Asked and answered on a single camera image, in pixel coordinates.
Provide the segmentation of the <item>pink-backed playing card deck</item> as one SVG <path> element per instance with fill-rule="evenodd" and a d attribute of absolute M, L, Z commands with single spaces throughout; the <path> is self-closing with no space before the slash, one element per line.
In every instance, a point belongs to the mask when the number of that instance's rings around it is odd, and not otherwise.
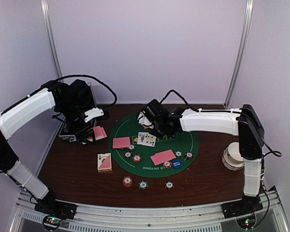
<path fill-rule="evenodd" d="M 87 141 L 89 142 L 94 142 L 107 137 L 104 128 L 100 126 L 93 127 L 90 132 L 93 132 L 93 134 L 87 138 Z"/>

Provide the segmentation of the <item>dealt card bottom seat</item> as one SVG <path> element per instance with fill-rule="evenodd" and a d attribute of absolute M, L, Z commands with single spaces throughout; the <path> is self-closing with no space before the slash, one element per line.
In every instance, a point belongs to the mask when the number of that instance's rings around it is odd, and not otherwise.
<path fill-rule="evenodd" d="M 159 160 L 166 160 L 166 161 L 176 158 L 176 156 L 175 156 L 175 154 L 173 153 L 172 150 L 166 150 L 166 151 L 163 151 L 163 152 L 156 153 L 154 155 L 154 157 L 156 157 Z"/>

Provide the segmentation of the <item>red five chip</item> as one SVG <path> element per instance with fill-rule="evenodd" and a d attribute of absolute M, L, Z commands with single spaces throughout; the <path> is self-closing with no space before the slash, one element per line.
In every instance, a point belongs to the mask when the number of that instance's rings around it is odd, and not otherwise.
<path fill-rule="evenodd" d="M 170 169 L 170 168 L 172 168 L 172 163 L 169 162 L 169 161 L 166 161 L 166 162 L 163 163 L 163 167 L 165 169 Z"/>
<path fill-rule="evenodd" d="M 139 162 L 142 161 L 142 156 L 140 156 L 140 155 L 134 155 L 132 157 L 132 161 L 135 162 L 135 163 L 139 163 Z"/>

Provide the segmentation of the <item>blue small blind button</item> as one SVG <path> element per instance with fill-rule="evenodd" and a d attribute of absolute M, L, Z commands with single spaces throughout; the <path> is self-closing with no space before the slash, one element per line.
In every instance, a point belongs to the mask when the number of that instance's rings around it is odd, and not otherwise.
<path fill-rule="evenodd" d="M 182 162 L 180 160 L 173 160 L 172 167 L 174 169 L 180 169 L 180 168 L 182 168 Z"/>

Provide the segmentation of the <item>dealt pink-backed card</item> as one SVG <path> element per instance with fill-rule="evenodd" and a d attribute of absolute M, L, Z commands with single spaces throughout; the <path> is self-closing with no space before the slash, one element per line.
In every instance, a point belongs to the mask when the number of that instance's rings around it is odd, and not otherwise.
<path fill-rule="evenodd" d="M 120 137 L 113 139 L 113 149 L 129 148 L 131 145 L 130 137 Z"/>

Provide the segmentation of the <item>brown poker chip stack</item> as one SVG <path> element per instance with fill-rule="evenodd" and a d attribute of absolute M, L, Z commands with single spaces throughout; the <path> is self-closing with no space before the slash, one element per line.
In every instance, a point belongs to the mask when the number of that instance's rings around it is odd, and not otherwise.
<path fill-rule="evenodd" d="M 165 188 L 166 189 L 172 189 L 174 187 L 174 183 L 172 181 L 167 181 L 165 183 Z"/>

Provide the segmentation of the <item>green poker chip stack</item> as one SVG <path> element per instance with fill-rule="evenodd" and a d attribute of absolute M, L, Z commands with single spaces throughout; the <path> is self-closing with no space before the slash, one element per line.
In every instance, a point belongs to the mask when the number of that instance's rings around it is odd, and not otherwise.
<path fill-rule="evenodd" d="M 139 183 L 138 183 L 138 187 L 140 188 L 140 189 L 142 189 L 142 190 L 144 190 L 144 189 L 147 189 L 148 188 L 148 183 L 146 182 L 146 181 L 140 181 Z"/>

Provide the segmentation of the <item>orange poker chip stack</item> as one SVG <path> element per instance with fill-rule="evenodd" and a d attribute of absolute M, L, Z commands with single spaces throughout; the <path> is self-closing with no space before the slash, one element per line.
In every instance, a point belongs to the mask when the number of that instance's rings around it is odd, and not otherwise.
<path fill-rule="evenodd" d="M 126 176 L 122 179 L 123 186 L 131 187 L 133 184 L 133 179 L 130 176 Z"/>

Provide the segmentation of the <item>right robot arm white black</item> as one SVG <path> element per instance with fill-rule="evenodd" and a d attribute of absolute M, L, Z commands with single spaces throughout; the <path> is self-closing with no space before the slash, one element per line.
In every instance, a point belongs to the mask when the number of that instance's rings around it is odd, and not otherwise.
<path fill-rule="evenodd" d="M 178 132 L 206 131 L 237 136 L 239 153 L 244 161 L 244 189 L 240 200 L 222 204 L 225 218 L 254 214 L 262 210 L 259 197 L 264 175 L 264 128 L 253 107 L 244 104 L 238 109 L 203 110 L 175 108 L 169 112 L 156 100 L 148 103 L 137 119 L 155 136 L 173 136 Z"/>

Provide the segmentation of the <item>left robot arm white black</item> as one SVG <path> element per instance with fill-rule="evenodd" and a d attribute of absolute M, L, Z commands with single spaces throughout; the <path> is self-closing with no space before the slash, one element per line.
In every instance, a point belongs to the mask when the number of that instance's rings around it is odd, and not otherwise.
<path fill-rule="evenodd" d="M 72 219 L 76 206 L 60 203 L 56 194 L 20 160 L 8 140 L 25 124 L 45 111 L 53 109 L 80 142 L 93 137 L 93 122 L 104 116 L 95 104 L 91 87 L 83 80 L 70 85 L 57 80 L 43 84 L 38 90 L 0 113 L 0 173 L 6 174 L 36 200 L 35 210 L 60 219 Z"/>

